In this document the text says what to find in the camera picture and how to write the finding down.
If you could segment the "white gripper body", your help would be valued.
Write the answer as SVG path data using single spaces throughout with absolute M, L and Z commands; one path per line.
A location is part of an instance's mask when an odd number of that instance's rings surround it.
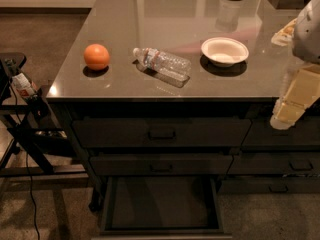
M 305 62 L 320 64 L 320 0 L 311 0 L 299 13 L 292 53 Z

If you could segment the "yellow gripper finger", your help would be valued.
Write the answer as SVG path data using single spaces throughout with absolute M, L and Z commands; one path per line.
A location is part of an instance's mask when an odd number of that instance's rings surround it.
M 287 46 L 291 41 L 297 19 L 291 20 L 282 29 L 273 35 L 271 43 L 278 46 Z
M 285 91 L 276 101 L 270 125 L 277 130 L 294 126 L 320 98 L 320 66 L 304 64 L 285 78 Z

